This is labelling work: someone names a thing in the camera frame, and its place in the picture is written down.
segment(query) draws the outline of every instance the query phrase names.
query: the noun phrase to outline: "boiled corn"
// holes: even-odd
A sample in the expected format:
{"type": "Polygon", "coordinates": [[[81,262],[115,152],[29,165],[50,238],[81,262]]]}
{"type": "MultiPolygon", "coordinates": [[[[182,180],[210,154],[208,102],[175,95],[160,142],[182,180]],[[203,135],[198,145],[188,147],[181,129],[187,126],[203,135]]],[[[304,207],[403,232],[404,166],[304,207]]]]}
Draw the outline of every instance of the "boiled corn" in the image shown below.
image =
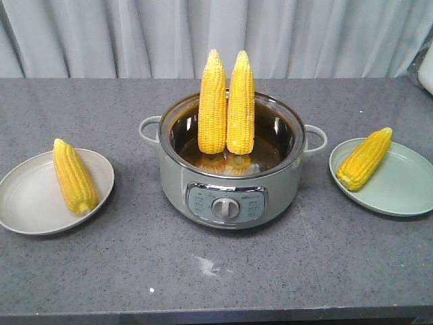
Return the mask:
{"type": "Polygon", "coordinates": [[[73,146],[56,139],[53,147],[55,173],[68,208],[78,215],[92,211],[99,203],[95,185],[73,146]]]}
{"type": "Polygon", "coordinates": [[[227,134],[226,78],[217,50],[209,53],[203,70],[198,107],[198,147],[206,154],[225,149],[227,134]]]}
{"type": "Polygon", "coordinates": [[[249,154],[254,147],[254,77],[247,53],[238,53],[227,105],[227,149],[249,154]]]}
{"type": "Polygon", "coordinates": [[[385,157],[391,136],[390,127],[373,132],[344,160],[336,176],[345,188],[358,190],[367,182],[385,157]]]}

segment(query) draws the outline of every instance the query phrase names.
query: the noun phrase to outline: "white plate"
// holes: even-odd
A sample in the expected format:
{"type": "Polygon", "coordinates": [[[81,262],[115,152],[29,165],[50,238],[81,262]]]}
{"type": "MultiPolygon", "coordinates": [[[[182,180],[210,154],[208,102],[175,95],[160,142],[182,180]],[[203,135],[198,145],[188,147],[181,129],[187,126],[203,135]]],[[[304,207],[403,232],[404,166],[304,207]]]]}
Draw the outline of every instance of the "white plate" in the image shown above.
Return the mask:
{"type": "Polygon", "coordinates": [[[114,185],[114,170],[101,154],[76,149],[86,164],[100,203],[88,215],[71,212],[55,174],[53,152],[30,158],[12,169],[0,182],[0,223],[26,235],[48,235],[70,229],[90,218],[106,201],[114,185]]]}
{"type": "Polygon", "coordinates": [[[431,211],[433,165],[417,152],[394,142],[361,189],[349,191],[338,181],[336,170],[364,139],[348,140],[332,151],[329,169],[338,187],[360,205],[385,215],[408,217],[431,211]]]}

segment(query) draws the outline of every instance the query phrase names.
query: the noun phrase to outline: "silver knob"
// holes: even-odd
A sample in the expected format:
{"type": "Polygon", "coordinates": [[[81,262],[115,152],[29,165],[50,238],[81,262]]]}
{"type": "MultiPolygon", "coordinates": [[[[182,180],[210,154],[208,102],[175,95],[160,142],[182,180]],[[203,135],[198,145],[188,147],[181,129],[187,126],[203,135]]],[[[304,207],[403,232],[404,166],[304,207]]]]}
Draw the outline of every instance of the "silver knob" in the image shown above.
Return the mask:
{"type": "Polygon", "coordinates": [[[239,214],[239,203],[232,198],[217,198],[212,203],[212,212],[220,218],[232,219],[239,214]]]}

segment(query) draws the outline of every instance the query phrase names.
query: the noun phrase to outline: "pot rim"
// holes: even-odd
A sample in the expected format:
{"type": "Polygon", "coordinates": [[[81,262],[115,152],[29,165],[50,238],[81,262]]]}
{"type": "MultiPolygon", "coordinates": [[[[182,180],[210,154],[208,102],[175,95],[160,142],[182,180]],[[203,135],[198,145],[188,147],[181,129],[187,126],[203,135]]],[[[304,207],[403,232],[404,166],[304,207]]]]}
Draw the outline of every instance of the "pot rim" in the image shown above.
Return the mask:
{"type": "MultiPolygon", "coordinates": [[[[276,99],[270,95],[266,95],[266,94],[258,92],[258,91],[254,92],[254,99],[257,99],[257,98],[264,99],[264,100],[272,103],[272,105],[275,106],[276,108],[284,109],[283,111],[281,111],[281,110],[275,110],[275,111],[277,111],[277,113],[279,115],[281,115],[282,117],[285,117],[286,119],[288,118],[292,122],[297,122],[297,126],[299,128],[298,131],[300,131],[302,133],[302,135],[301,135],[302,136],[301,137],[302,142],[300,143],[298,141],[297,146],[296,147],[294,146],[294,148],[296,149],[296,152],[294,152],[292,150],[288,154],[288,156],[285,157],[278,165],[275,165],[274,167],[271,167],[270,169],[267,169],[266,171],[261,171],[259,173],[249,174],[249,175],[240,175],[240,176],[220,175],[220,174],[208,173],[206,171],[203,171],[203,170],[193,166],[189,162],[187,162],[185,159],[180,157],[178,155],[178,153],[173,149],[173,147],[170,144],[170,140],[168,138],[168,135],[163,132],[163,129],[166,127],[166,120],[169,118],[170,115],[175,114],[175,112],[177,110],[179,110],[180,107],[198,100],[199,96],[200,96],[200,93],[195,93],[193,95],[190,95],[190,96],[183,98],[182,100],[178,101],[176,104],[172,105],[162,115],[162,117],[160,119],[160,123],[158,125],[158,139],[160,142],[160,146],[165,151],[165,153],[168,154],[168,156],[173,161],[175,161],[177,164],[179,164],[182,167],[185,167],[187,170],[192,171],[194,173],[197,173],[199,175],[214,177],[217,179],[235,179],[235,180],[256,179],[259,177],[264,177],[264,176],[275,174],[275,173],[281,171],[282,169],[285,169],[287,167],[292,166],[293,164],[297,164],[297,165],[300,164],[300,161],[298,160],[298,158],[300,158],[302,156],[302,154],[304,152],[305,144],[306,144],[306,129],[305,129],[304,122],[302,121],[299,114],[296,111],[294,111],[292,108],[290,108],[287,104],[285,104],[281,100],[278,100],[278,99],[276,99]]],[[[184,110],[179,110],[176,115],[179,116],[179,114],[183,111],[184,110]]]]}

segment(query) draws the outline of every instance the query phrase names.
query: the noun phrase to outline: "electric pot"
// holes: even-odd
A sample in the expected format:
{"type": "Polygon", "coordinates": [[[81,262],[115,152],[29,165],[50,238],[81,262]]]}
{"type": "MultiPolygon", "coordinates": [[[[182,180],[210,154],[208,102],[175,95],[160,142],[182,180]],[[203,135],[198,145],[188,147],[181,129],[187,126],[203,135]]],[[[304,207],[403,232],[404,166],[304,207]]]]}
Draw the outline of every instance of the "electric pot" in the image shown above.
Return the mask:
{"type": "Polygon", "coordinates": [[[304,158],[326,146],[325,132],[305,125],[283,102],[258,92],[254,99],[254,149],[249,155],[198,150],[198,93],[139,126],[140,136],[158,153],[166,197],[197,223],[244,229],[274,219],[298,191],[304,158]],[[159,123],[155,139],[144,135],[153,123],[159,123]],[[308,149],[307,132],[316,133],[323,143],[308,149]]]}

